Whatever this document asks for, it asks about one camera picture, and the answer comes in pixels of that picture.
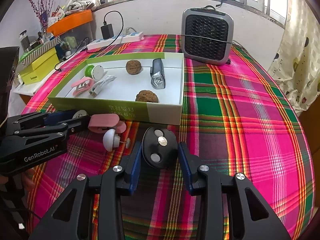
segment patterned curtain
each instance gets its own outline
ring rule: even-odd
[[[320,94],[320,25],[305,0],[288,1],[284,35],[268,73],[297,115]]]

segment genrobot.ai logo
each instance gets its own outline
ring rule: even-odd
[[[51,147],[50,149],[45,149],[44,151],[40,151],[39,153],[35,153],[35,154],[33,154],[33,155],[29,156],[29,157],[25,157],[24,161],[28,162],[28,161],[34,160],[36,158],[39,158],[39,157],[41,157],[43,155],[46,155],[47,153],[50,153],[50,152],[53,152],[53,151],[55,151],[54,147]]]

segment power strip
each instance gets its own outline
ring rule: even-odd
[[[88,50],[92,50],[92,49],[106,47],[111,42],[113,42],[116,37],[117,36],[114,36],[111,39],[107,39],[107,40],[100,39],[100,40],[93,41],[87,45],[87,48],[88,48]],[[129,35],[121,35],[118,37],[118,39],[115,40],[115,42],[112,45],[141,41],[143,39],[143,37],[144,37],[143,32],[131,33]]]

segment table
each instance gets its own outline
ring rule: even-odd
[[[140,42],[115,45],[99,53],[81,52],[54,73],[23,113],[54,111],[48,94],[87,57],[132,52],[178,52],[179,35],[151,35]],[[234,45],[231,65],[214,66],[185,60],[185,88],[180,126],[168,125],[179,141],[204,164],[224,174],[243,172],[275,210],[292,239],[311,219],[315,181],[310,151],[302,127],[272,78],[243,49]],[[143,122],[126,122],[122,140],[141,140]],[[102,174],[117,165],[131,149],[120,146],[107,153],[102,135],[84,131],[70,137],[68,153],[36,167],[36,189],[28,205],[43,216],[63,189],[76,177]],[[199,197],[185,190],[179,163],[171,170],[143,165],[138,189],[122,197],[126,239],[194,239]],[[95,200],[93,239],[97,236],[98,198]],[[31,231],[38,223],[30,218]],[[228,239],[225,212],[225,239]]]
[[[60,67],[62,67],[65,63],[67,63],[71,58],[73,58],[74,56],[69,57],[66,61],[61,62],[59,65],[57,65],[55,68],[59,69]],[[29,85],[26,84],[19,84],[16,88],[13,88],[12,91],[15,94],[19,94],[19,95],[25,95],[25,96],[29,96],[29,97],[33,97],[35,95],[35,93],[44,85],[44,83],[47,82],[47,80],[56,72],[56,70],[52,70],[49,72],[48,75],[46,75],[43,80],[36,82],[36,83],[32,83]]]

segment orange shelf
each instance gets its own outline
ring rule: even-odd
[[[71,29],[74,29],[82,24],[91,22],[92,18],[92,11],[85,10],[83,12],[78,12],[71,14],[60,21],[56,22],[55,24],[51,25],[47,29],[47,33],[52,33],[54,36],[59,36]]]

